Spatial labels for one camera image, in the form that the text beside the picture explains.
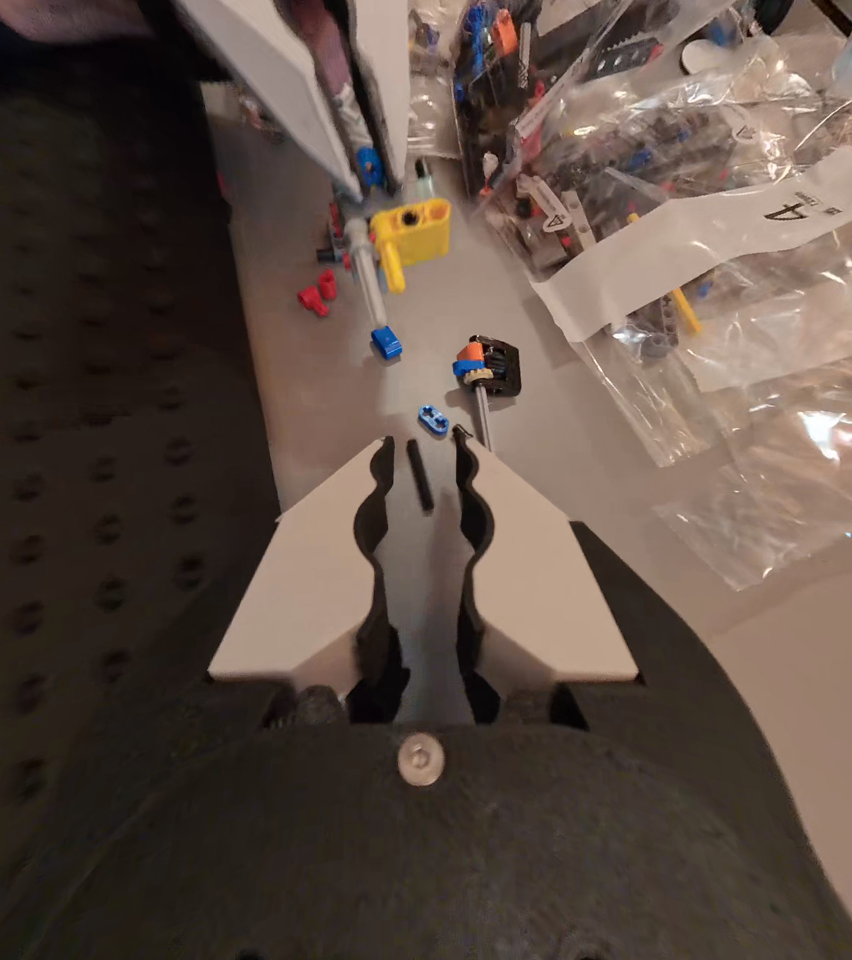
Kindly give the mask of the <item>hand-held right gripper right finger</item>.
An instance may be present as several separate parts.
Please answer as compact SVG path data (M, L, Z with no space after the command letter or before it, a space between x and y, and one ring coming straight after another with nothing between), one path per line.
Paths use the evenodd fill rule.
M472 549L456 621L456 659L477 724L509 697L640 678L567 515L454 428L459 530Z

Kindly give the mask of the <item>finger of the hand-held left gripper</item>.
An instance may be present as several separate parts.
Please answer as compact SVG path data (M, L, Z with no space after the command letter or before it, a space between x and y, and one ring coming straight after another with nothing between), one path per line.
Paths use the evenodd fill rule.
M388 189L405 180L410 97L406 1L351 1L349 44L357 97Z
M179 17L229 75L347 195L362 188L351 143L312 53L271 1L178 1Z

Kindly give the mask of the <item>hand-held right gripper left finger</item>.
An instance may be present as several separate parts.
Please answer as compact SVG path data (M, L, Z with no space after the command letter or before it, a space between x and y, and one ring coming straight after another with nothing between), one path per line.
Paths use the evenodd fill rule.
M209 663L218 682L331 690L354 722L390 723L409 680L376 551L395 440L377 438L286 510Z

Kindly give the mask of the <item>yellow and black lego assembly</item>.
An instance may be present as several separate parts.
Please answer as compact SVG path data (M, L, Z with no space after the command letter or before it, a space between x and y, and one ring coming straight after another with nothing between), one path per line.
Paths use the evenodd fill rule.
M413 157L408 177L394 195L372 187L356 199L334 194L344 219L352 262L372 330L389 326L385 297L404 294L406 270L449 251L452 205L441 196L426 157Z

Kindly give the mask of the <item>long black lego axle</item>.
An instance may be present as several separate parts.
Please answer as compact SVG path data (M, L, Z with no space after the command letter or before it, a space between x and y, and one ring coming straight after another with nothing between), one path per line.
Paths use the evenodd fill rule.
M421 510L425 515L430 515L434 510L432 485L425 468L417 439L409 438L407 440L406 450L408 463Z

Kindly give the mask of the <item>black lego beam assembly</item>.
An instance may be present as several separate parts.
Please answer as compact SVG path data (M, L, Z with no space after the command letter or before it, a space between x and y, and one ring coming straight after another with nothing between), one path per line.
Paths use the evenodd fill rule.
M453 374L466 390L484 390L491 397L514 399L522 388L520 354L508 342L473 335L456 354Z

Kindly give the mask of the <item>clear lego parts bag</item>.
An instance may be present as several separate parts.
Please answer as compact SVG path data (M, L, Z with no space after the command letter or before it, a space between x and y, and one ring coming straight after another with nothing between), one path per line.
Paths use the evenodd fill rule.
M416 158L458 161L454 67L462 1L409 1L408 150Z

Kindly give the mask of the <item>dark grey lego connector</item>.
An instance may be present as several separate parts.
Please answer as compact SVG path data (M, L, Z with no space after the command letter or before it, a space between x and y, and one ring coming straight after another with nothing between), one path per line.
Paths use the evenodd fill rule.
M327 238L323 241L323 245L316 249L315 257L317 262L325 267L338 265L347 272L351 272L352 262L344 223L339 205L336 201L331 201L327 219Z

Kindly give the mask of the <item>person's left hand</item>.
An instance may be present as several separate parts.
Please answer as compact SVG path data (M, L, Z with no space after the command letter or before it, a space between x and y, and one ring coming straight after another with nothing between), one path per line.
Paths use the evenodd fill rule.
M0 1L0 21L28 41L48 44L82 44L151 34L135 1Z

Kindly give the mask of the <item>white disc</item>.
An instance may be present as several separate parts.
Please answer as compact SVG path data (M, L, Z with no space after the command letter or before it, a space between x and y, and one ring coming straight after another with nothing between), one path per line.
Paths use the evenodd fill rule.
M728 65L731 54L727 47L710 40L692 40L682 48L680 67L689 76L716 71Z

